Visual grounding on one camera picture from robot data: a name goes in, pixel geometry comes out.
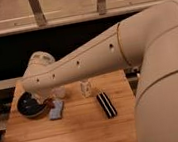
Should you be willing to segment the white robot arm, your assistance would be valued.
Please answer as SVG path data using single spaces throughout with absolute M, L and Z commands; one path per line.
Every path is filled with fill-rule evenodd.
M 36 52 L 21 79 L 30 93 L 115 70 L 136 71 L 138 142 L 178 142 L 178 0 L 119 21 L 55 63 Z

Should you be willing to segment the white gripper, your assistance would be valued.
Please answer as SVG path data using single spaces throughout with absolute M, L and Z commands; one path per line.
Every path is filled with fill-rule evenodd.
M 39 90 L 39 91 L 33 91 L 31 92 L 32 99 L 37 101 L 39 105 L 45 104 L 45 100 L 47 98 L 53 99 L 52 93 L 50 90 Z

